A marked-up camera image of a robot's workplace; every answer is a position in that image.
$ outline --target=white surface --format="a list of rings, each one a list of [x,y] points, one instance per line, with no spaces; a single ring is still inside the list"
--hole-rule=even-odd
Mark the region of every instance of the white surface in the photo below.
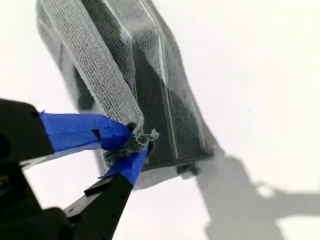
[[[155,3],[227,155],[203,164],[197,178],[134,192],[114,239],[320,239],[320,4]],[[37,33],[34,1],[2,0],[0,10],[0,97],[75,112]],[[98,175],[91,152],[27,172],[41,205],[62,208]]]

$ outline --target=wrinkled fabric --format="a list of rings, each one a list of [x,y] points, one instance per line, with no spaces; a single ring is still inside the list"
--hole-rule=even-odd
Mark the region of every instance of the wrinkled fabric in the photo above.
[[[39,0],[37,13],[80,112],[134,122],[137,139],[158,131],[143,171],[214,154],[178,45],[150,0]]]

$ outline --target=blue tape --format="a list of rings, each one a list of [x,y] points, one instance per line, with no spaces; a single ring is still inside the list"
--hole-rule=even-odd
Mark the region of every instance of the blue tape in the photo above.
[[[54,154],[50,159],[81,152],[123,146],[131,136],[127,126],[100,114],[50,114],[41,112],[40,118]],[[148,149],[117,160],[101,178],[122,174],[134,185],[142,170]]]
[[[114,150],[131,135],[127,126],[100,114],[41,112],[40,118],[56,157],[83,150]]]
[[[117,160],[109,171],[100,178],[103,179],[115,174],[122,174],[132,185],[135,185],[147,158],[148,149],[147,147],[142,152],[136,152],[129,157]]]

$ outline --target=gray towel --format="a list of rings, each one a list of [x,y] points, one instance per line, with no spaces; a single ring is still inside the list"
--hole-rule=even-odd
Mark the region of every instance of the gray towel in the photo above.
[[[152,129],[159,132],[143,171],[213,155],[215,140],[189,87],[178,45],[150,0],[39,3],[39,32],[79,111],[136,123],[136,141]],[[104,156],[109,162],[110,155]]]

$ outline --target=gray fabric strip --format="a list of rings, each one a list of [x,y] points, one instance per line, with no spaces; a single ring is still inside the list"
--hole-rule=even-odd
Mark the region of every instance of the gray fabric strip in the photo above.
[[[73,63],[101,111],[139,134],[144,116],[122,73],[82,3],[77,0],[40,0]]]

